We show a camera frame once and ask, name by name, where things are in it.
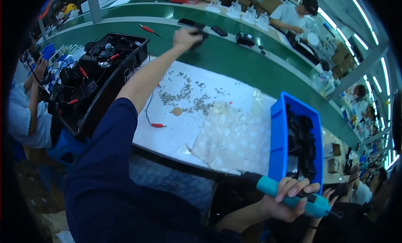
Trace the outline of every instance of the red connector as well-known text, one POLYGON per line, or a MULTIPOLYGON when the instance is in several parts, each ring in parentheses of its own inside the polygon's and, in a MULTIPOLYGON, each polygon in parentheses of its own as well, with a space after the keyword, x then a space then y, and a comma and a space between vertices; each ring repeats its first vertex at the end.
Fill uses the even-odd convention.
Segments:
POLYGON ((111 58, 109 58, 109 60, 114 60, 114 59, 118 58, 119 56, 120 56, 120 54, 113 55, 111 58))
POLYGON ((74 99, 74 100, 71 100, 70 102, 68 102, 68 104, 76 104, 76 103, 78 103, 78 99, 74 99))
POLYGON ((151 124, 153 127, 156 127, 156 128, 162 128, 162 127, 166 127, 166 125, 163 125, 163 124, 151 124))
POLYGON ((79 67, 79 69, 84 77, 88 77, 88 75, 86 74, 85 70, 82 67, 79 67))

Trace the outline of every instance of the teal screwdriver handle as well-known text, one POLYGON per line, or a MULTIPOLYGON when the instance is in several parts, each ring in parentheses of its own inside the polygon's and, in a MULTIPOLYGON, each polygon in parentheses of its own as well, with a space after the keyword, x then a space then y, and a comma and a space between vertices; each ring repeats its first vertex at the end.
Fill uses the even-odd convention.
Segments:
MULTIPOLYGON (((261 175, 261 178, 258 181, 256 187, 257 190, 259 190, 260 192, 265 193, 273 198, 276 197, 276 195, 278 194, 278 182, 266 176, 261 175)), ((308 198, 307 204, 305 206, 305 215, 319 219, 321 217, 327 216, 331 211, 331 206, 329 205, 328 200, 323 196, 317 195, 315 193, 299 193, 297 196, 292 198, 286 196, 282 203, 293 209, 299 202, 299 200, 304 196, 308 198)))

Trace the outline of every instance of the hand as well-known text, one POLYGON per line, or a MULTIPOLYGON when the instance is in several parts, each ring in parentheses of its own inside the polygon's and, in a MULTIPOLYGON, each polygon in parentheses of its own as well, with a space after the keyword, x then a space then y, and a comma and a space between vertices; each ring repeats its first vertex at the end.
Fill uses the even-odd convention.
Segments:
POLYGON ((191 33, 196 32, 196 29, 185 29, 181 28, 176 30, 173 36, 173 46, 179 46, 185 50, 192 47, 196 42, 202 41, 202 35, 191 35, 191 33))
POLYGON ((286 195, 289 197, 296 196, 301 190, 305 193, 318 192, 320 189, 319 183, 310 184, 308 178, 298 182, 291 177, 284 177, 278 184, 278 195, 273 198, 264 195, 259 201, 260 210, 266 218, 280 219, 285 222, 292 222, 298 216, 302 215, 307 204, 307 198, 299 200, 298 204, 291 210, 288 206, 281 204, 286 195))
MULTIPOLYGON (((329 200, 329 197, 334 193, 335 189, 330 189, 328 188, 327 190, 324 191, 324 193, 322 194, 322 196, 324 198, 326 198, 327 200, 329 200)), ((335 202, 337 201, 337 199, 339 198, 339 196, 335 196, 330 202, 329 205, 330 206, 334 206, 335 202)), ((310 222, 310 226, 315 226, 317 227, 319 225, 319 223, 321 222, 322 217, 319 219, 312 219, 310 222)))
MULTIPOLYGON (((33 69, 33 72, 35 73, 39 82, 42 80, 43 75, 45 74, 47 68, 48 68, 48 61, 43 59, 43 55, 41 55, 38 61, 36 62, 35 68, 33 69)), ((39 82, 36 79, 33 79, 34 84, 39 84, 39 82)))
POLYGON ((296 27, 296 26, 293 26, 293 28, 292 28, 291 30, 293 30, 294 32, 296 32, 296 34, 302 34, 302 33, 304 33, 304 30, 303 30, 303 29, 301 29, 301 28, 299 28, 299 27, 296 27))

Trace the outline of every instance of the electric screwdriver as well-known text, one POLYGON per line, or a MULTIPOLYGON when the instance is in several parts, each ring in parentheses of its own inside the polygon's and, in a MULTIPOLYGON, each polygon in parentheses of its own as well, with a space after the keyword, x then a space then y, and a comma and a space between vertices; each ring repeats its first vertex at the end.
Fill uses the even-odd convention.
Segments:
MULTIPOLYGON (((278 194, 278 182, 269 177, 248 171, 242 173, 242 177, 255 184, 257 190, 266 195, 274 198, 278 194)), ((282 203, 293 209, 299 200, 304 197, 307 197, 307 204, 304 212, 306 216, 319 219, 328 214, 332 214, 338 218, 341 217, 336 212, 331 211, 331 206, 326 198, 315 193, 305 193, 304 191, 301 191, 294 197, 286 196, 282 203)))

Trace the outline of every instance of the smartphone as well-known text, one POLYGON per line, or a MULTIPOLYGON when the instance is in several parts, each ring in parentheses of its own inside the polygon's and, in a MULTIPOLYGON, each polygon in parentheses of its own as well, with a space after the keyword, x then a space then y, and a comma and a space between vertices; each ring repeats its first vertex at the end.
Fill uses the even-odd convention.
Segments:
POLYGON ((35 52, 32 54, 32 58, 36 63, 38 62, 40 56, 41 54, 37 50, 35 50, 35 52))
POLYGON ((178 23, 181 24, 181 25, 194 27, 194 28, 197 28, 199 30, 202 30, 205 27, 205 24, 195 22, 195 21, 192 21, 190 19, 185 19, 185 18, 179 20, 178 23))

